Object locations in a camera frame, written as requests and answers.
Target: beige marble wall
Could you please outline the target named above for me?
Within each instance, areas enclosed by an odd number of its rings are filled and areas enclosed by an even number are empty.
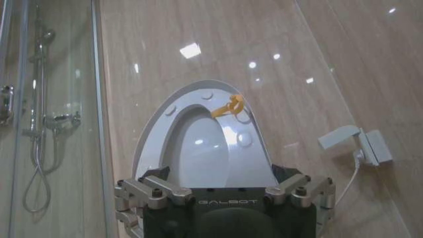
[[[30,34],[34,28],[34,5]],[[106,237],[99,125],[96,115],[96,86],[91,28],[91,1],[42,1],[42,15],[47,28],[56,32],[47,59],[47,114],[80,111],[82,124],[71,133],[59,136],[58,158],[62,164],[47,175],[51,185],[51,204],[44,213],[30,214],[22,205],[23,192],[30,183],[34,166],[30,159],[31,142],[20,137],[16,159],[16,190],[12,203],[12,237]],[[34,54],[30,35],[28,55]],[[30,126],[32,64],[27,65],[24,86],[26,113],[22,128]],[[48,130],[46,167],[54,161],[52,133]],[[40,178],[28,194],[28,204],[44,202],[46,191]]]
[[[339,195],[355,145],[325,152],[318,137],[357,121],[295,1],[103,0],[100,7],[115,180],[132,175],[142,129],[169,95],[218,79],[253,106],[273,162],[331,176]],[[202,54],[186,59],[179,49],[194,42]],[[407,236],[377,170],[365,168],[326,237]]]
[[[298,0],[358,124],[381,129],[378,174],[413,237],[423,235],[422,1]]]

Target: shower hose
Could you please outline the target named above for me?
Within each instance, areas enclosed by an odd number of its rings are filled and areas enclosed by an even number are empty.
[[[60,163],[58,163],[59,160],[58,160],[58,132],[56,132],[56,130],[54,130],[54,165],[48,169],[43,169],[43,159],[42,159],[43,149],[42,149],[42,147],[43,146],[40,144],[40,137],[39,137],[32,141],[32,145],[31,145],[31,161],[32,161],[32,165],[34,165],[34,174],[32,174],[31,181],[27,185],[24,195],[23,195],[23,201],[22,201],[24,209],[31,213],[38,213],[38,212],[43,211],[51,203],[52,192],[51,192],[51,186],[48,184],[46,176],[51,172],[54,172],[60,165]],[[42,182],[43,182],[44,188],[46,188],[46,201],[44,201],[44,204],[40,208],[30,208],[28,203],[27,203],[28,191],[30,191],[31,185],[35,181],[38,174],[42,178]]]

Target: glass shower door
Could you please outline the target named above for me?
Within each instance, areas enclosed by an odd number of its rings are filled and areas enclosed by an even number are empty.
[[[0,237],[107,237],[92,2],[4,6]]]

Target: yellow plastic clip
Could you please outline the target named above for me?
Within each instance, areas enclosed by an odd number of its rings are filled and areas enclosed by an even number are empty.
[[[231,112],[234,115],[239,114],[243,109],[245,109],[245,99],[243,96],[238,95],[233,95],[230,97],[231,102],[227,103],[222,108],[218,108],[217,110],[214,110],[211,112],[211,117],[219,117],[226,115],[226,112]]]

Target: toilet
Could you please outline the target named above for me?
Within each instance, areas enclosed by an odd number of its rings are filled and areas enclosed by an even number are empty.
[[[278,185],[249,103],[239,114],[211,112],[241,94],[227,83],[198,81],[179,89],[150,119],[138,144],[134,177],[170,167],[167,180],[190,188]]]

